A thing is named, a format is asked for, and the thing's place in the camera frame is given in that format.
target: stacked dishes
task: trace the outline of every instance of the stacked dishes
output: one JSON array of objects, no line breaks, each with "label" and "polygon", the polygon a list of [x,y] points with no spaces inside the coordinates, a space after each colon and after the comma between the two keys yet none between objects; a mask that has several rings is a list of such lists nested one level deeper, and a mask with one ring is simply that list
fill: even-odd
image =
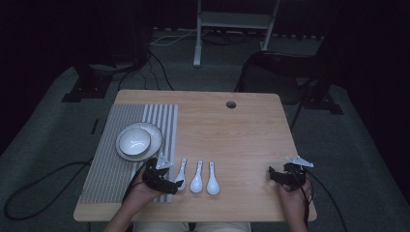
[{"label": "stacked dishes", "polygon": [[158,127],[150,123],[136,123],[118,134],[115,148],[121,158],[141,161],[153,156],[161,145],[162,133]]}]

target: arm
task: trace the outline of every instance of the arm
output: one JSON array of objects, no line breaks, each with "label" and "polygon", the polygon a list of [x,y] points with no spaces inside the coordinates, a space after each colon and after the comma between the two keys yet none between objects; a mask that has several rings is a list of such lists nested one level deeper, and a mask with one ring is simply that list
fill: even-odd
[{"label": "arm", "polygon": [[[303,189],[307,195],[310,189],[310,182],[306,181]],[[283,186],[278,187],[280,203],[292,232],[307,232],[304,222],[305,217],[305,197],[300,189],[287,192]]]},{"label": "arm", "polygon": [[[136,178],[136,183],[142,182],[142,173]],[[139,213],[148,204],[160,196],[162,192],[148,188],[144,183],[138,184],[132,189],[121,208],[108,223],[104,232],[124,232],[127,230],[134,215]]]}]

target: dark background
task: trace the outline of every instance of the dark background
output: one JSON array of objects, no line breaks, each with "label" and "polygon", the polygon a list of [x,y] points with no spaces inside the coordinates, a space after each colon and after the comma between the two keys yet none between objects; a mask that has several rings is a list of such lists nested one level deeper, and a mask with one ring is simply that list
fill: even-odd
[{"label": "dark background", "polygon": [[[272,6],[268,0],[209,0],[203,9],[268,14]],[[0,152],[75,58],[111,66],[134,62],[144,55],[150,28],[194,28],[195,12],[192,0],[2,1]],[[407,1],[282,1],[274,29],[300,39],[325,37],[317,55],[329,68],[326,80],[348,91],[407,201],[409,19]]]}]

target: gray carpet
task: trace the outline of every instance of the gray carpet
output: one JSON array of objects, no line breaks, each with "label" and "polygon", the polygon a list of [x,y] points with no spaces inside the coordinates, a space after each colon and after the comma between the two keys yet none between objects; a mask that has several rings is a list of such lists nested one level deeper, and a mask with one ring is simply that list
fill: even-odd
[{"label": "gray carpet", "polygon": [[[271,49],[293,54],[314,54],[319,41],[274,38]],[[246,58],[258,50],[257,40],[230,46],[204,44],[202,66],[192,66],[194,40],[179,41],[170,46],[152,46],[166,68],[175,90],[231,92]],[[167,86],[159,64],[151,59],[141,71],[146,88]],[[72,161],[86,161],[96,152],[103,122],[115,99],[117,74],[102,100],[61,103],[77,79],[73,69],[58,76],[30,120],[0,159],[0,207],[21,186],[53,169]],[[121,88],[144,89],[139,72],[122,82]],[[329,111],[303,109],[293,131],[300,156],[315,164],[311,171],[332,193],[344,216],[349,231],[410,231],[410,208],[378,154],[369,134],[353,108],[346,92],[332,86],[331,95],[344,115]],[[289,118],[295,108],[286,106]],[[96,119],[99,123],[92,133]],[[25,216],[40,209],[57,193],[80,166],[52,176],[21,194],[13,202],[12,213]],[[24,221],[0,217],[0,231],[87,231],[87,223],[73,219],[88,168],[80,173],[62,196],[44,213]],[[314,204],[318,219],[310,231],[342,231],[337,211],[326,192],[315,184]],[[92,231],[101,231],[105,222],[91,223]],[[254,232],[289,231],[286,224],[257,222]]]}]

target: table runner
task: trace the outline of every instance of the table runner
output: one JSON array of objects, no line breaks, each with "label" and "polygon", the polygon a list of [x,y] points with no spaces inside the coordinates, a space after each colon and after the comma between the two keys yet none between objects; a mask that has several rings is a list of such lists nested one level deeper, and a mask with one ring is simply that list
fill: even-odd
[{"label": "table runner", "polygon": [[[79,202],[121,203],[133,174],[145,161],[125,160],[115,150],[118,134],[131,124],[156,125],[162,133],[162,145],[154,157],[163,152],[174,163],[177,118],[177,104],[113,104]],[[165,179],[173,181],[174,166],[169,169]],[[171,200],[172,194],[163,194],[155,202]]]}]

